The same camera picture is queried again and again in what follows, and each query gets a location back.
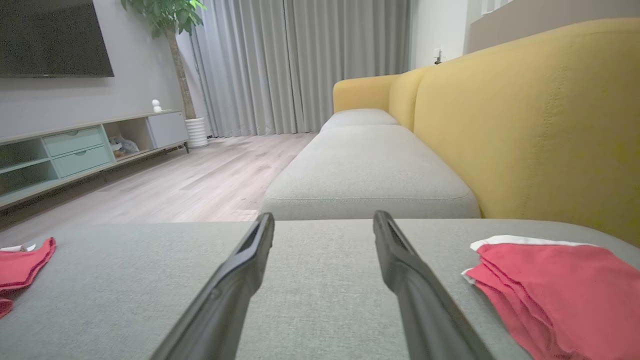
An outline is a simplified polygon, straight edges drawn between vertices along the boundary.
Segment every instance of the sofa backrest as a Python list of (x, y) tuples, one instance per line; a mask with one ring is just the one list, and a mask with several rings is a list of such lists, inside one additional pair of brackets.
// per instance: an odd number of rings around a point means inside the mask
[(389, 114), (400, 125), (413, 130), (415, 115), (415, 96), (418, 85), (429, 67), (422, 67), (399, 75), (391, 84), (389, 90)]
[(388, 111), (389, 89), (399, 76), (385, 75), (338, 81), (333, 86), (333, 113), (352, 109)]
[(420, 83), (414, 133), (486, 218), (568, 222), (640, 245), (640, 18), (437, 65)]

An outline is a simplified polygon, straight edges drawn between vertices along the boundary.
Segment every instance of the gray fabric surface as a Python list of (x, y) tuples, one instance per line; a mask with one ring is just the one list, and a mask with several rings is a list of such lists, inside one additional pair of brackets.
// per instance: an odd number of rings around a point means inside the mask
[(53, 231), (56, 252), (0, 318), (0, 359), (148, 358), (249, 225)]
[(340, 111), (324, 123), (320, 131), (342, 126), (358, 125), (398, 125), (386, 111), (380, 109), (353, 109)]
[[(593, 243), (640, 268), (640, 249), (530, 220), (398, 220), (497, 360), (530, 359), (460, 272), (498, 234)], [(0, 359), (146, 359), (249, 223), (102, 225), (52, 233), (58, 249), (0, 318)], [(253, 359), (407, 359), (371, 220), (277, 222), (237, 353)]]
[(271, 183), (262, 203), (280, 220), (477, 218), (474, 194), (429, 147), (397, 125), (319, 133)]

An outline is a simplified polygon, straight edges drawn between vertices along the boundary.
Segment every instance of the white plant pot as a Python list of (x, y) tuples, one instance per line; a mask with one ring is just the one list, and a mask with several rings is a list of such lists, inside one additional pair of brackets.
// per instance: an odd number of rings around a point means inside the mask
[(189, 141), (187, 142), (190, 148), (203, 147), (209, 144), (207, 139), (207, 128), (204, 124), (204, 118), (199, 117), (197, 119), (187, 119), (187, 133), (189, 133)]

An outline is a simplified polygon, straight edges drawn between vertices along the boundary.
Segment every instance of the white cloth edge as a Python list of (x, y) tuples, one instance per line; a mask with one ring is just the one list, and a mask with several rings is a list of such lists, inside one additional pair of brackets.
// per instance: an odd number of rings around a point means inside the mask
[(587, 243), (573, 243), (570, 241), (554, 241), (546, 239), (527, 238), (525, 236), (513, 236), (513, 235), (496, 235), (485, 240), (479, 240), (471, 243), (470, 248), (473, 251), (478, 251), (482, 245), (497, 245), (497, 244), (518, 244), (518, 245), (562, 245), (562, 246), (579, 246), (593, 244)]
[(24, 247), (24, 245), (18, 245), (18, 246), (9, 246), (9, 247), (3, 247), (0, 249), (0, 251), (7, 251), (7, 252), (29, 252), (32, 251), (33, 249), (36, 248), (36, 244), (33, 244), (30, 247)]
[(464, 278), (465, 278), (465, 280), (466, 280), (469, 284), (471, 284), (471, 285), (475, 285), (475, 284), (476, 284), (476, 280), (475, 280), (473, 277), (471, 277), (471, 276), (467, 275), (467, 272), (468, 272), (469, 270), (471, 270), (471, 269), (473, 269), (473, 268), (466, 269), (466, 270), (465, 270), (465, 271), (463, 271), (460, 275), (462, 275), (462, 277), (464, 277)]

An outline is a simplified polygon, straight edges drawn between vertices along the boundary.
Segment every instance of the gray wall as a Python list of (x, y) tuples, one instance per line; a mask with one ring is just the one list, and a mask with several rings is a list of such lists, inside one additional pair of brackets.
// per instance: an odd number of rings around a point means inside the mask
[(471, 24), (467, 52), (578, 22), (640, 17), (640, 0), (514, 0)]
[(114, 78), (0, 79), (2, 138), (152, 112), (151, 100), (181, 110), (165, 37), (120, 0), (94, 0)]

